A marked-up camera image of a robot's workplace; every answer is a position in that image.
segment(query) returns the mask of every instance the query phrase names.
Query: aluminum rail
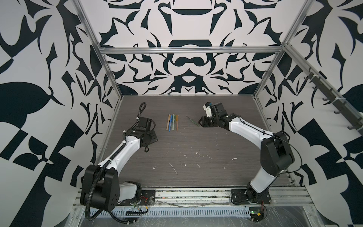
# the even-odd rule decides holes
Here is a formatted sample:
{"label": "aluminum rail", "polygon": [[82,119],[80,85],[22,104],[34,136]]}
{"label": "aluminum rail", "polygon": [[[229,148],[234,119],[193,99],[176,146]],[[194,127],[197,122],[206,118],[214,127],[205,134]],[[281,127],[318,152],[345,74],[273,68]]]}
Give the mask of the aluminum rail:
{"label": "aluminum rail", "polygon": [[277,53],[280,46],[100,47],[101,54]]}
{"label": "aluminum rail", "polygon": [[91,44],[93,46],[94,51],[96,52],[96,55],[97,55],[101,65],[105,68],[106,75],[107,75],[108,79],[110,80],[113,89],[116,91],[118,98],[121,99],[123,97],[122,92],[121,92],[118,84],[116,83],[115,76],[113,75],[113,72],[111,71],[110,66],[107,63],[105,56],[99,50],[99,43],[97,42],[96,36],[94,35],[95,33],[92,30],[92,27],[91,27],[90,22],[86,16],[86,13],[82,7],[81,2],[79,0],[73,0],[73,5],[77,12],[80,22],[82,23],[83,27],[85,28],[87,36],[91,40]]}
{"label": "aluminum rail", "polygon": [[[295,18],[293,24],[291,25],[291,28],[289,29],[289,32],[287,33],[286,37],[282,41],[281,46],[289,44],[291,42],[291,40],[295,37],[295,34],[296,34],[297,30],[299,29],[301,24],[304,22],[309,10],[311,9],[311,7],[313,6],[315,1],[316,0],[306,0],[304,2],[304,4],[302,5],[297,17]],[[263,91],[263,89],[265,88],[265,85],[266,85],[267,81],[270,79],[275,67],[280,62],[280,60],[281,60],[282,56],[284,55],[284,53],[285,52],[283,50],[281,50],[275,56],[275,58],[272,60],[270,66],[267,69],[267,71],[264,73],[261,82],[258,84],[256,90],[253,93],[253,96],[255,98],[257,98],[260,95],[260,93]]]}
{"label": "aluminum rail", "polygon": [[363,135],[363,116],[356,110],[320,73],[314,69],[308,61],[306,61],[297,50],[291,45],[285,45],[283,50],[288,54],[291,59],[303,70],[306,79],[310,79],[325,96],[324,101],[330,101],[338,111],[335,114],[342,114],[347,121],[352,124],[348,126],[350,130],[357,130],[359,134]]}

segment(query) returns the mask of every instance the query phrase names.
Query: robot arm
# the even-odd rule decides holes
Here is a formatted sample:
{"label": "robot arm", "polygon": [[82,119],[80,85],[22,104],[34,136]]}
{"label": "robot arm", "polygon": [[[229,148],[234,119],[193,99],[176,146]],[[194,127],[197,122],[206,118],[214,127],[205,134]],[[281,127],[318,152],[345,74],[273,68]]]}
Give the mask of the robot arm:
{"label": "robot arm", "polygon": [[283,132],[273,133],[258,128],[236,114],[227,114],[222,103],[208,102],[203,106],[206,116],[199,120],[202,127],[221,127],[237,133],[251,141],[261,150],[261,168],[255,178],[247,185],[246,197],[250,202],[259,202],[259,198],[277,176],[294,161],[294,155],[287,137]]}
{"label": "robot arm", "polygon": [[148,145],[158,141],[154,129],[150,129],[153,120],[140,117],[142,105],[137,122],[124,131],[120,145],[99,165],[90,165],[85,170],[80,203],[86,205],[87,220],[97,216],[89,216],[90,207],[99,211],[112,211],[118,202],[134,198],[138,188],[141,189],[140,185],[131,182],[119,184],[118,176],[126,162],[140,147],[144,147],[145,152],[148,152]]}

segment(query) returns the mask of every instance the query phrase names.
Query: green pen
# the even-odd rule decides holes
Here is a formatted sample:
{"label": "green pen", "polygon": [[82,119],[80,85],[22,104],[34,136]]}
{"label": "green pen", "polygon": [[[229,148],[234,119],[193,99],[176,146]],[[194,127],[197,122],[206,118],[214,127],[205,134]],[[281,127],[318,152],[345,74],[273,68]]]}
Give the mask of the green pen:
{"label": "green pen", "polygon": [[193,122],[194,124],[196,124],[198,127],[199,127],[199,124],[197,123],[197,122],[195,122],[193,119],[191,119],[190,117],[188,117],[187,116],[187,118],[191,121],[191,122]]}
{"label": "green pen", "polygon": [[175,114],[173,114],[173,130],[174,130]]}

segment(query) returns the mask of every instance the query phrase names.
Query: orange marker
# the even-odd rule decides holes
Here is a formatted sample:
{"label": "orange marker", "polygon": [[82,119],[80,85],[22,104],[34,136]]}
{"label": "orange marker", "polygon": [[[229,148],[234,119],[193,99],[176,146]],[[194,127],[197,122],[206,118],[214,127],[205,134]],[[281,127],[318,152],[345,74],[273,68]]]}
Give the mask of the orange marker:
{"label": "orange marker", "polygon": [[168,117],[168,124],[166,125],[166,130],[168,130],[168,129],[169,129],[169,121],[170,121],[170,117],[171,117],[171,115],[169,114],[169,117]]}

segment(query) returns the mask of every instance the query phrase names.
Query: blue pen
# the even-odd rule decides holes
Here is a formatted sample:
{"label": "blue pen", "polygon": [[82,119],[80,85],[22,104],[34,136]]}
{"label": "blue pen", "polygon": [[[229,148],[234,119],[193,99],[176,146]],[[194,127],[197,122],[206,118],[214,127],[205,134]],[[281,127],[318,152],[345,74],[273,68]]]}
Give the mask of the blue pen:
{"label": "blue pen", "polygon": [[169,131],[170,131],[170,127],[171,127],[171,122],[173,121],[173,115],[170,117],[170,122],[169,122]]}

